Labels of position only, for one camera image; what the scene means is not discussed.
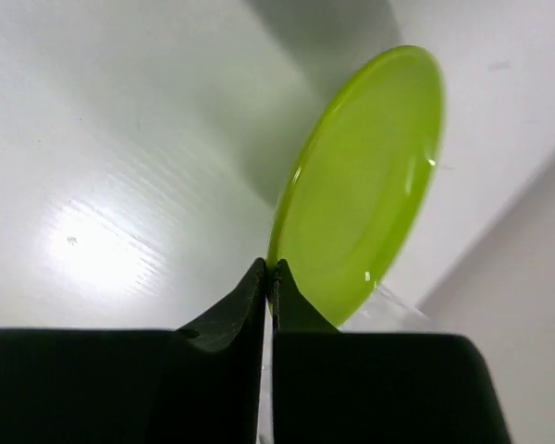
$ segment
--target white wall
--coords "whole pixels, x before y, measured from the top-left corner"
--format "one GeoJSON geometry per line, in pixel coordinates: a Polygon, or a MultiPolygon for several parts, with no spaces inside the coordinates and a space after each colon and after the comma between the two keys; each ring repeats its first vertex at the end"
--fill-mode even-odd
{"type": "Polygon", "coordinates": [[[555,443],[555,164],[423,309],[485,355],[515,442],[555,443]]]}
{"type": "Polygon", "coordinates": [[[421,302],[555,153],[555,0],[390,4],[403,41],[432,51],[447,87],[436,180],[386,278],[421,302]]]}

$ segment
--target white surface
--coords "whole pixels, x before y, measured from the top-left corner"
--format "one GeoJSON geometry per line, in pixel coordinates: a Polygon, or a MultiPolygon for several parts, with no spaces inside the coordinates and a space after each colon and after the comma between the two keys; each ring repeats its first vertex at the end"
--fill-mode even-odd
{"type": "Polygon", "coordinates": [[[555,444],[555,166],[424,306],[487,359],[518,444],[555,444]]]}
{"type": "Polygon", "coordinates": [[[555,154],[555,0],[391,2],[444,70],[436,180],[388,287],[419,303],[555,154]]]}
{"type": "Polygon", "coordinates": [[[328,99],[417,43],[445,151],[386,283],[419,302],[555,147],[555,1],[0,2],[0,325],[176,326],[265,253],[328,99]]]}

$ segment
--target green plate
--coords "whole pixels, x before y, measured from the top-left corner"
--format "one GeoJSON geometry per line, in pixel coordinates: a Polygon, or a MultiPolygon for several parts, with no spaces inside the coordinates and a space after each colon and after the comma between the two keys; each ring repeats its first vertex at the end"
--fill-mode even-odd
{"type": "Polygon", "coordinates": [[[333,325],[352,315],[401,248],[436,164],[442,80],[424,49],[369,62],[314,128],[277,207],[267,264],[286,259],[333,325]]]}

